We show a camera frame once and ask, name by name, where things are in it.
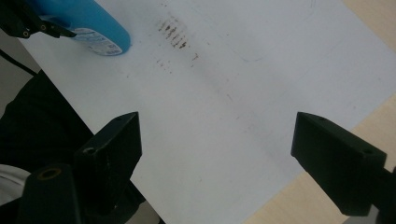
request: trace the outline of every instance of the black fabric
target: black fabric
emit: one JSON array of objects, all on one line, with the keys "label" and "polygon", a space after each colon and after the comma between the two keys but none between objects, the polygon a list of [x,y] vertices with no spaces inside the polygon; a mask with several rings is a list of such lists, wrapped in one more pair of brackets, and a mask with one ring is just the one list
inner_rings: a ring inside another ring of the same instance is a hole
[{"label": "black fabric", "polygon": [[[91,137],[92,132],[41,71],[7,105],[0,119],[0,164],[30,173],[53,163],[73,165],[74,153]],[[143,201],[130,182],[117,209],[107,217],[86,221],[124,223]],[[1,223],[15,223],[18,204],[15,200],[0,206]]]}]

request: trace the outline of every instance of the white label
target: white label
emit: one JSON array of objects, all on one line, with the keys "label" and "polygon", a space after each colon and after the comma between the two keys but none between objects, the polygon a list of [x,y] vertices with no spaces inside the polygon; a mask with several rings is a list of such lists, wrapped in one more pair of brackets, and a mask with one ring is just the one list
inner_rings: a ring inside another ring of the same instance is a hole
[{"label": "white label", "polygon": [[117,55],[122,53],[122,49],[104,35],[88,28],[77,28],[73,31],[77,35],[74,40],[81,42],[88,49],[100,55]]}]

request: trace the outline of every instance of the blue cylinder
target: blue cylinder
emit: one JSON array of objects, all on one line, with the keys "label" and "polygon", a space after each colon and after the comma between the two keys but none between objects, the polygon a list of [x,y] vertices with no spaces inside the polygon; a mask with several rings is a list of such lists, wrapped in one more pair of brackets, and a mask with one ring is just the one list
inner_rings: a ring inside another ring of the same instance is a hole
[{"label": "blue cylinder", "polygon": [[119,55],[131,46],[128,32],[94,0],[26,0],[44,21],[77,35],[74,40],[100,55]]}]

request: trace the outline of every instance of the black cable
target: black cable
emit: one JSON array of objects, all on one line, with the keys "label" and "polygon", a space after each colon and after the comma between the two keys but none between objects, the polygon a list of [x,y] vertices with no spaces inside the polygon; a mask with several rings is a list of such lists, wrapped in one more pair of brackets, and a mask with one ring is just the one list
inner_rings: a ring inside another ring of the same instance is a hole
[{"label": "black cable", "polygon": [[19,63],[18,61],[16,61],[15,59],[11,58],[11,56],[9,56],[8,54],[6,54],[5,52],[3,52],[0,49],[0,56],[2,56],[4,59],[6,59],[7,61],[9,61],[10,63],[18,66],[19,68],[23,69],[25,72],[29,73],[32,76],[37,75],[36,72],[34,72],[32,69],[26,67],[25,65]]}]

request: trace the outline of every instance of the white paper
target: white paper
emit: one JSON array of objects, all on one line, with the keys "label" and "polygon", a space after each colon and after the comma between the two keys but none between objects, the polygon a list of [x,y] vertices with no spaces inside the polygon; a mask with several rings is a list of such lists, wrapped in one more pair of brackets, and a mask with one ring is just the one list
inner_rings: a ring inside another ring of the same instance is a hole
[{"label": "white paper", "polygon": [[23,44],[94,132],[139,111],[133,181],[166,223],[242,223],[302,171],[297,111],[350,129],[396,88],[395,53],[341,1],[98,3],[132,34],[126,54]]}]

